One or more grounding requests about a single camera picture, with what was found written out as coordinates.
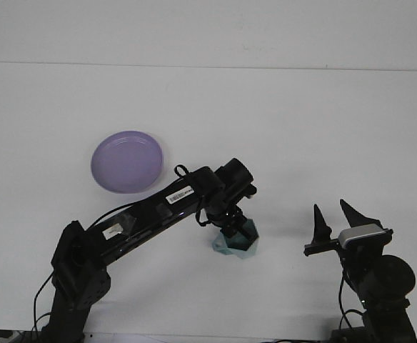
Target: white tabletop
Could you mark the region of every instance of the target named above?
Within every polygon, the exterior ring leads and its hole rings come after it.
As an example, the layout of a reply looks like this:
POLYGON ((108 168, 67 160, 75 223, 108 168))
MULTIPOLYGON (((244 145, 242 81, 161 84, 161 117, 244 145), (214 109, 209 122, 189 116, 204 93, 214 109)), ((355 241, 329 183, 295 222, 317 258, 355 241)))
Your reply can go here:
MULTIPOLYGON (((175 179, 178 163, 239 158, 258 194, 240 203, 257 255, 215 253, 186 219, 109 267, 86 331, 323 339, 338 324, 335 253, 303 255, 314 203, 334 235, 344 198, 395 230, 385 252, 417 276, 417 72, 0 64, 0 328, 29 329, 61 230, 87 227, 175 179), (142 194, 92 179, 102 139, 141 130, 165 172, 142 194)), ((38 312, 50 309, 45 289, 38 312)), ((417 285, 408 313, 417 332, 417 285)), ((349 291, 346 308, 359 308, 349 291)))

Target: label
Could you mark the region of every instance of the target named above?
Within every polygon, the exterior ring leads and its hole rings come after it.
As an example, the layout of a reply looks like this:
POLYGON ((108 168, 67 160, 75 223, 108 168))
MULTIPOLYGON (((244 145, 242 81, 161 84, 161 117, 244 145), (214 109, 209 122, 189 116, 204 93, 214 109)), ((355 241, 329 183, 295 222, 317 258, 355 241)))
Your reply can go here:
POLYGON ((178 200, 182 200, 183 198, 193 193, 194 190, 191 188, 191 186, 186 186, 185 188, 180 189, 179 191, 167 196, 166 200, 170 205, 172 205, 176 203, 178 200))
POLYGON ((123 232, 123 228, 120 224, 115 224, 112 227, 109 227, 108 229, 105 229, 102 231, 104 234, 104 237, 106 237, 107 240, 112 238, 113 236, 116 236, 117 234, 120 234, 123 232))

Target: wire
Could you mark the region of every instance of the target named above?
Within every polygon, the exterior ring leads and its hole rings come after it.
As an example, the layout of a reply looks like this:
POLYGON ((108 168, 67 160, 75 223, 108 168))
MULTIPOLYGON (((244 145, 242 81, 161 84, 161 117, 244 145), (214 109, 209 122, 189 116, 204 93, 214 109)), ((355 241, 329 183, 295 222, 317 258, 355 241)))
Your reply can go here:
POLYGON ((281 343, 281 342, 288 342, 288 343, 321 343, 322 341, 309 341, 307 339, 279 339, 278 341, 261 342, 261 343, 281 343))
MULTIPOLYGON (((363 312, 358 311, 357 309, 349 309, 348 311, 345 312, 345 317, 348 313, 356 313, 356 314, 359 314, 360 316, 363 315, 363 312)), ((342 328, 342 321, 343 321, 343 316, 340 318, 340 322, 338 323, 339 330, 342 328)))
POLYGON ((110 215, 110 214, 112 214, 112 213, 114 213, 116 211, 119 211, 120 209, 124 209, 125 207, 130 207, 130 206, 132 206, 134 204, 135 204, 135 202, 130 202, 129 204, 121 205, 121 206, 118 206, 115 209, 111 209, 110 211, 108 211, 107 213, 102 214, 98 219, 96 219, 96 221, 93 224, 91 224, 88 229, 92 228, 94 225, 96 225, 97 223, 99 223, 102 219, 104 219, 108 215, 110 215))
MULTIPOLYGON (((49 316, 49 315, 51 315, 51 312, 47 312, 47 313, 45 313, 45 314, 42 314, 38 319, 37 319, 37 322, 39 322, 40 321, 40 319, 42 319, 42 318, 44 318, 44 317, 47 317, 47 316, 49 316)), ((34 327, 32 327, 29 331, 28 331, 31 335, 30 335, 30 339, 32 340, 32 334, 33 334, 33 332, 34 332, 34 327)), ((20 334, 20 336, 21 336, 21 340, 20 340, 20 342, 19 343, 23 343, 23 341, 24 341, 24 339, 26 338, 26 331, 23 331, 23 332, 20 332, 20 331, 18 331, 18 333, 20 334)))
POLYGON ((343 289, 343 283, 345 282, 345 271, 342 272, 342 280, 340 281, 340 287, 338 288, 338 306, 340 307, 340 311, 342 312, 342 319, 345 319, 346 324, 350 329, 353 330, 353 327, 351 326, 350 321, 346 317, 345 311, 343 310, 342 305, 342 289, 343 289))
POLYGON ((39 297, 39 294, 42 292, 42 289, 44 289, 44 287, 46 286, 46 284, 49 283, 50 279, 53 277, 54 272, 51 272, 50 276, 45 280, 45 282, 41 285, 40 289, 37 291, 36 296, 34 297, 34 327, 33 329, 36 330, 36 338, 37 341, 40 342, 40 337, 39 337, 39 331, 37 329, 37 315, 36 315, 36 305, 37 305, 37 298, 39 297))

